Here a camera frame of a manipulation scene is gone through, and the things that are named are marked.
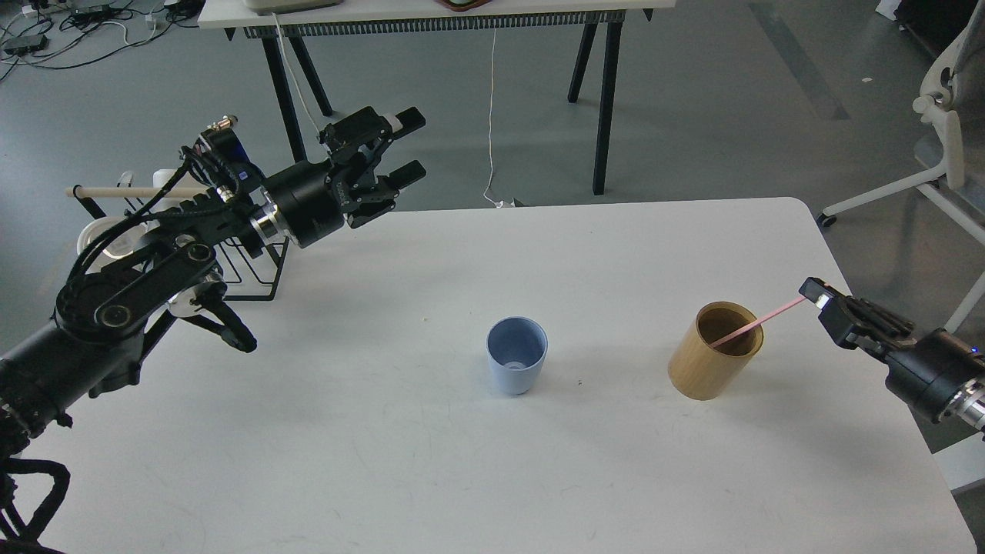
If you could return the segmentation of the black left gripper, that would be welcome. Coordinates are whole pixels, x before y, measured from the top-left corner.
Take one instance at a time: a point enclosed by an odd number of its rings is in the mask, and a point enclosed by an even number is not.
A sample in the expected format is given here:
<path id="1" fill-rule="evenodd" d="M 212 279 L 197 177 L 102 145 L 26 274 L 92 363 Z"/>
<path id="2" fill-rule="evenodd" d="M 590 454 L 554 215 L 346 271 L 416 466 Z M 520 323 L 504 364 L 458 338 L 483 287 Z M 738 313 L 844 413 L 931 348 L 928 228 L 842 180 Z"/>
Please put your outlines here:
<path id="1" fill-rule="evenodd" d="M 318 142 L 332 162 L 342 164 L 362 149 L 389 144 L 425 125 L 426 117 L 415 106 L 397 115 L 380 115 L 366 106 L 327 124 Z M 343 225 L 355 230 L 392 211 L 401 191 L 426 173 L 418 160 L 381 176 L 362 162 L 297 162 L 265 180 L 264 209 L 277 231 L 304 249 Z"/>

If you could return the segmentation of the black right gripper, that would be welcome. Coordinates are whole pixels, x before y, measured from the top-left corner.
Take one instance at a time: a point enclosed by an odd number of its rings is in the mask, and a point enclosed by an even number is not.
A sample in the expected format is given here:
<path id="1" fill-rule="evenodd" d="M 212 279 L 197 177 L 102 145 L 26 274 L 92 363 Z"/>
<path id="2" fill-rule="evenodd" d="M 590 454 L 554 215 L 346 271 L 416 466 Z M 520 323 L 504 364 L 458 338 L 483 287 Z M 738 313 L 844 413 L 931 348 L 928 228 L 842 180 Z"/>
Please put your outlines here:
<path id="1" fill-rule="evenodd" d="M 803 280 L 798 293 L 820 310 L 835 345 L 862 349 L 886 365 L 884 385 L 916 414 L 933 424 L 983 423 L 983 350 L 946 329 L 915 339 L 912 322 L 865 299 L 845 299 L 820 278 Z"/>

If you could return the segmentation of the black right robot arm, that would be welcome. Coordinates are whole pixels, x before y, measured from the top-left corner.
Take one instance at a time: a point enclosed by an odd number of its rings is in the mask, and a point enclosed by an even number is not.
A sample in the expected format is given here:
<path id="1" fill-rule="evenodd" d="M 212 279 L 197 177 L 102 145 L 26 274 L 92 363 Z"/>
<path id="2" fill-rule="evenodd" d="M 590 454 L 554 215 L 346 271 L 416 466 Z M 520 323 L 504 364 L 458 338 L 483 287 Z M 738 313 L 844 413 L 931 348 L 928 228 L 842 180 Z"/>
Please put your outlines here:
<path id="1" fill-rule="evenodd" d="M 820 310 L 817 319 L 835 345 L 886 365 L 884 385 L 915 413 L 933 424 L 958 418 L 983 431 L 983 352 L 946 329 L 917 338 L 910 320 L 819 278 L 803 281 L 799 294 Z"/>

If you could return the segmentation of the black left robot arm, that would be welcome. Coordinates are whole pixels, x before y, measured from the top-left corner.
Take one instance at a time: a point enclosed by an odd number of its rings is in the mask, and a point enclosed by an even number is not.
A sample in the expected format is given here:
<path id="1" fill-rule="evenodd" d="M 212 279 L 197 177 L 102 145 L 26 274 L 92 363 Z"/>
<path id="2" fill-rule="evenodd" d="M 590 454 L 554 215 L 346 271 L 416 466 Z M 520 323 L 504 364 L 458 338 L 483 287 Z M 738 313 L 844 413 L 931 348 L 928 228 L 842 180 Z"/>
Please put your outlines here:
<path id="1" fill-rule="evenodd" d="M 227 115 L 182 148 L 182 164 L 140 209 L 101 232 L 78 255 L 49 322 L 2 357 L 2 551 L 42 553 L 39 537 L 62 505 L 69 470 L 23 459 L 50 423 L 70 427 L 68 408 L 137 385 L 145 358 L 182 318 L 242 352 L 257 342 L 225 302 L 218 245 L 250 256 L 288 239 L 300 248 L 392 211 L 426 170 L 377 165 L 394 143 L 425 126 L 417 108 L 380 115 L 366 106 L 319 133 L 322 162 L 296 162 L 271 176 L 249 160 Z"/>

